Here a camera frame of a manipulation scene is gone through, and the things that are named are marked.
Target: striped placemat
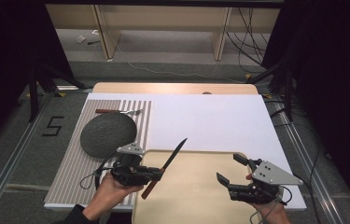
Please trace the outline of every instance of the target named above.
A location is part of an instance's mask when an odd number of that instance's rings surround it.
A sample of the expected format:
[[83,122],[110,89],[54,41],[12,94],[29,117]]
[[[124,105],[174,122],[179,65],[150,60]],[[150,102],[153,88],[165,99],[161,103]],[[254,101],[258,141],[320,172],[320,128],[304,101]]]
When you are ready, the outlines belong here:
[[[81,147],[80,136],[83,128],[87,123],[99,116],[95,113],[98,108],[118,109],[118,110],[136,110],[143,108],[143,113],[138,116],[131,116],[137,126],[137,144],[147,149],[148,124],[151,116],[151,101],[126,101],[126,100],[87,100],[83,111],[79,117],[77,126],[73,132],[70,144],[64,155],[61,166],[55,179],[49,189],[44,202],[50,204],[58,204],[63,207],[71,207],[74,204],[88,204],[95,193],[95,187],[92,176],[86,178],[82,182],[82,186],[86,187],[91,183],[89,189],[80,186],[80,181],[91,175],[94,170],[101,164],[102,160],[89,156]],[[109,160],[107,166],[110,167],[115,161]],[[134,194],[125,198],[123,203],[119,204],[116,209],[132,208],[134,203]]]

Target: sleeve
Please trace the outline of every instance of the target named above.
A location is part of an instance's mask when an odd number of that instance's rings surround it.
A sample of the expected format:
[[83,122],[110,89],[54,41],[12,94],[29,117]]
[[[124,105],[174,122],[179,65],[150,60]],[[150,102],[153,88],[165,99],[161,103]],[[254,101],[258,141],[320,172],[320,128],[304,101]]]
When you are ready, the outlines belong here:
[[52,224],[98,224],[99,221],[90,221],[82,214],[84,207],[76,204],[72,211],[63,221],[54,222]]

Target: knife handle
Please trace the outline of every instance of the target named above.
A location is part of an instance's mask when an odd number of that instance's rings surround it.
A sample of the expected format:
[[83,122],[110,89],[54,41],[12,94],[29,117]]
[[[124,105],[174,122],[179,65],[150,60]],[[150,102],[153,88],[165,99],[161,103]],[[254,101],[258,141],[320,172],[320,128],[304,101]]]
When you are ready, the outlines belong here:
[[154,189],[155,185],[158,183],[158,181],[151,181],[145,191],[142,193],[142,199],[146,199],[148,194]]
[[95,113],[96,114],[104,114],[104,113],[118,113],[120,112],[119,110],[111,110],[111,109],[96,109]]

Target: knife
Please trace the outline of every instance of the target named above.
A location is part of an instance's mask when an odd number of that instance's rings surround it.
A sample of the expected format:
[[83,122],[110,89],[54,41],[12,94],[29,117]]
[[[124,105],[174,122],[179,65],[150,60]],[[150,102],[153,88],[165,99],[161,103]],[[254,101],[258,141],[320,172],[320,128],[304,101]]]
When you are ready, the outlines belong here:
[[[169,157],[168,161],[160,168],[161,172],[165,173],[165,170],[168,168],[169,164],[171,164],[172,160],[177,155],[177,152],[180,151],[180,148],[184,145],[184,143],[187,141],[187,138],[181,141],[180,144],[175,148],[175,151],[172,153],[172,155]],[[151,181],[151,183],[147,186],[145,191],[142,193],[142,198],[146,199],[148,194],[154,189],[155,185],[158,183],[158,181]]]

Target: cutting board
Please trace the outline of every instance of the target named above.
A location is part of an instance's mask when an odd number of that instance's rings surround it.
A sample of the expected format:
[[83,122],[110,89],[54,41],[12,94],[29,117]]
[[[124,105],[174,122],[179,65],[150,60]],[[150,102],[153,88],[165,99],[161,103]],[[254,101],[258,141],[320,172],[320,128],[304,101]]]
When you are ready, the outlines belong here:
[[[148,150],[142,164],[161,168],[171,154],[168,150]],[[250,183],[245,179],[249,168],[232,157],[233,152],[180,151],[145,200],[142,190],[136,194],[133,224],[250,223],[256,210],[232,201],[217,181],[220,173],[232,184]],[[253,223],[259,221],[259,215],[253,216]]]

